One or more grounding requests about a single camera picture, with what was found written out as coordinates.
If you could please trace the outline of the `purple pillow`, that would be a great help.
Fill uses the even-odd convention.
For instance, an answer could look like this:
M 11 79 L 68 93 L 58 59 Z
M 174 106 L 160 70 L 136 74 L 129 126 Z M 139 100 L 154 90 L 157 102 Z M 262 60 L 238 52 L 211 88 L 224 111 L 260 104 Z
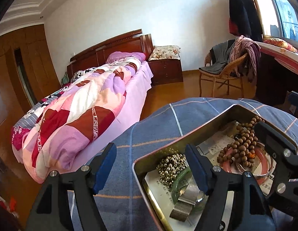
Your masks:
M 120 59 L 126 58 L 126 57 L 135 57 L 136 59 L 138 59 L 140 62 L 143 62 L 146 60 L 146 56 L 144 53 L 141 52 L 113 52 L 111 53 L 107 60 L 106 60 L 106 64 L 111 64 L 115 61 L 118 61 Z

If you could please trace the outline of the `pink patchwork quilt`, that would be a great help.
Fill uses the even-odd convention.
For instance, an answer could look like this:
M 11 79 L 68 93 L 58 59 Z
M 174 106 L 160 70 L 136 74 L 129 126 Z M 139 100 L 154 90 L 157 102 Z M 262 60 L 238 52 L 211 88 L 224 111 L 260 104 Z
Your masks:
M 135 57 L 126 57 L 96 67 L 12 127 L 15 156 L 36 182 L 43 183 L 52 168 L 69 171 L 77 155 L 108 129 L 141 66 Z

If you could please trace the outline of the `silver mesh watch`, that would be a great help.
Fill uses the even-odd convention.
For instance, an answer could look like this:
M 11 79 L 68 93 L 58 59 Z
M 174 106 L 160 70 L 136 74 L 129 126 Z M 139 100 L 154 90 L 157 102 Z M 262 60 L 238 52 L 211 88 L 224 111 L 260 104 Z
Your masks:
M 184 180 L 173 184 L 172 196 L 174 207 L 169 217 L 184 222 L 193 209 L 204 200 L 204 192 L 201 191 L 192 176 L 190 180 Z

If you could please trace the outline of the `pink bangle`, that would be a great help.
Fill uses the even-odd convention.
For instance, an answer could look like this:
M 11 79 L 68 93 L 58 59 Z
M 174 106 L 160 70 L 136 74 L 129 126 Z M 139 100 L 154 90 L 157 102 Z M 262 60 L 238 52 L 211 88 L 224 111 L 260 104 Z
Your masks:
M 241 164 L 237 164 L 236 161 L 231 164 L 231 161 L 227 160 L 221 164 L 222 169 L 228 173 L 234 174 L 243 174 L 244 172 L 250 171 L 259 185 L 265 185 L 268 180 L 272 183 L 272 173 L 275 169 L 276 162 L 270 155 L 268 155 L 268 153 L 266 153 L 263 146 L 255 147 L 254 151 L 255 158 L 253 167 L 243 167 Z

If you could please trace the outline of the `window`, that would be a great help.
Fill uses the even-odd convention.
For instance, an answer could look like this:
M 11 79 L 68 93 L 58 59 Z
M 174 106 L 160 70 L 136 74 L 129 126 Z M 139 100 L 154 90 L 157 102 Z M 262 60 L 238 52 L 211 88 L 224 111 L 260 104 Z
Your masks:
M 254 0 L 264 35 L 279 37 L 298 47 L 298 15 L 288 0 Z

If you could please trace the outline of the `bed with wooden headboard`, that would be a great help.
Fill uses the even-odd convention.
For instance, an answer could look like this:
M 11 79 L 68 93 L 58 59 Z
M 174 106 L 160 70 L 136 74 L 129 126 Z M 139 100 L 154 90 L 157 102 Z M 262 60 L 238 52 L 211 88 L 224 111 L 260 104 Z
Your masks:
M 38 183 L 77 170 L 140 119 L 152 72 L 152 38 L 130 31 L 77 54 L 69 83 L 12 127 L 12 150 Z

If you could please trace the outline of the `wooden wardrobe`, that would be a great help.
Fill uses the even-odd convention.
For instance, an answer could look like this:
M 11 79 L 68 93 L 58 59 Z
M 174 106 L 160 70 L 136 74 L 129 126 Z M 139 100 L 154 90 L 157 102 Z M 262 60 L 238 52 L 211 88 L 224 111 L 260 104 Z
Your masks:
M 10 150 L 11 128 L 18 119 L 59 88 L 44 25 L 0 36 L 0 152 Z

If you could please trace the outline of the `floral pillow on desk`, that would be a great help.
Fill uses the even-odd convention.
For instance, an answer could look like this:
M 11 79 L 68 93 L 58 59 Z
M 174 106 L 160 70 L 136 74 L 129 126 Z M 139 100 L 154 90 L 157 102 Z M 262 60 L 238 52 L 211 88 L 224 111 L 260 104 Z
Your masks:
M 280 38 L 269 38 L 264 40 L 264 43 L 287 49 L 293 53 L 298 53 L 298 50 L 293 45 Z

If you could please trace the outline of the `blue plaid tablecloth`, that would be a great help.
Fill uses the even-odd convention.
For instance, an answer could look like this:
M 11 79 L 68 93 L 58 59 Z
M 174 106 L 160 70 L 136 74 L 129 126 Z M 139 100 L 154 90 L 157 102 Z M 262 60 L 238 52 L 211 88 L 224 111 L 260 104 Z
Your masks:
M 114 140 L 117 157 L 95 202 L 107 230 L 157 230 L 136 180 L 133 162 L 240 104 L 285 132 L 298 145 L 298 119 L 252 99 L 187 98 L 170 103 L 135 123 Z

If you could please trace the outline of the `wicker chair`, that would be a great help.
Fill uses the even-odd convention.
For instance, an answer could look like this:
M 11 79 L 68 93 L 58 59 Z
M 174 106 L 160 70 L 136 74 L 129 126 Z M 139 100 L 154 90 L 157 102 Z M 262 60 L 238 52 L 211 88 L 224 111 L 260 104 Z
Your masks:
M 241 96 L 244 97 L 244 85 L 243 85 L 243 78 L 241 75 L 239 77 L 231 76 L 231 73 L 235 71 L 235 68 L 238 68 L 240 65 L 245 64 L 248 58 L 248 54 L 245 53 L 240 58 L 234 60 L 233 62 L 230 62 L 225 66 L 225 68 L 221 71 L 220 74 L 212 74 L 207 71 L 202 70 L 199 68 L 199 97 L 202 96 L 202 81 L 208 81 L 212 82 L 212 90 L 211 90 L 211 97 L 214 97 L 215 93 L 215 85 L 220 84 L 218 89 L 222 86 L 227 86 L 226 94 L 230 94 L 230 87 L 239 89 L 241 91 Z M 240 86 L 232 85 L 230 83 L 231 80 L 239 80 Z

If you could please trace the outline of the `green jade bangle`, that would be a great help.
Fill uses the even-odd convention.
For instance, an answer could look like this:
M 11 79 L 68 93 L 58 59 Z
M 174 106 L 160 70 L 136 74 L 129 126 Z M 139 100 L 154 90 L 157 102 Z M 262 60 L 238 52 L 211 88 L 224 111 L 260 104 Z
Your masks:
M 181 171 L 173 182 L 172 200 L 174 209 L 179 212 L 201 212 L 206 204 L 206 196 L 201 191 L 189 167 Z

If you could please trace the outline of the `dark wooden desk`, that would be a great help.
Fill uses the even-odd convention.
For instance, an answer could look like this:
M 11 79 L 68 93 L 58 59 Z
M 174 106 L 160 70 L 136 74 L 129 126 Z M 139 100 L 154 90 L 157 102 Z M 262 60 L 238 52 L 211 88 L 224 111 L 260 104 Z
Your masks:
M 298 118 L 298 109 L 288 101 L 290 92 L 298 93 L 298 53 L 263 42 L 258 44 L 261 58 L 255 99 Z

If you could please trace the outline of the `hanging dark coats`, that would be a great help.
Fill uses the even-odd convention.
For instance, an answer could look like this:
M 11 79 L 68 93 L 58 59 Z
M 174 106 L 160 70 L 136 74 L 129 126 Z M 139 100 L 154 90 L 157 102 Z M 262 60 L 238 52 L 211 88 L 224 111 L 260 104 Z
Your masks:
M 229 0 L 229 12 L 230 34 L 263 41 L 262 25 L 253 0 Z

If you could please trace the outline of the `wooden nightstand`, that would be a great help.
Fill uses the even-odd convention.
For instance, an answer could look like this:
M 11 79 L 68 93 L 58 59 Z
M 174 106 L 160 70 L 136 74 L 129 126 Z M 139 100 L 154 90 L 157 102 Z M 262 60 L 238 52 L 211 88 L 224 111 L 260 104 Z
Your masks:
M 152 84 L 163 85 L 183 82 L 181 61 L 178 59 L 150 60 L 149 67 L 153 73 Z

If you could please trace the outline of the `clothes on chair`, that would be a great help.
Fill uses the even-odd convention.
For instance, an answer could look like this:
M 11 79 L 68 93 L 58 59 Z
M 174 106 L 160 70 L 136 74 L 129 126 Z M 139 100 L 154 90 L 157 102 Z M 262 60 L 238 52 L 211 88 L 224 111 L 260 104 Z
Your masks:
M 200 70 L 211 74 L 220 74 L 227 64 L 247 54 L 248 81 L 257 82 L 257 67 L 260 63 L 261 51 L 257 42 L 243 35 L 232 40 L 219 43 L 210 49 L 212 65 L 200 67 Z

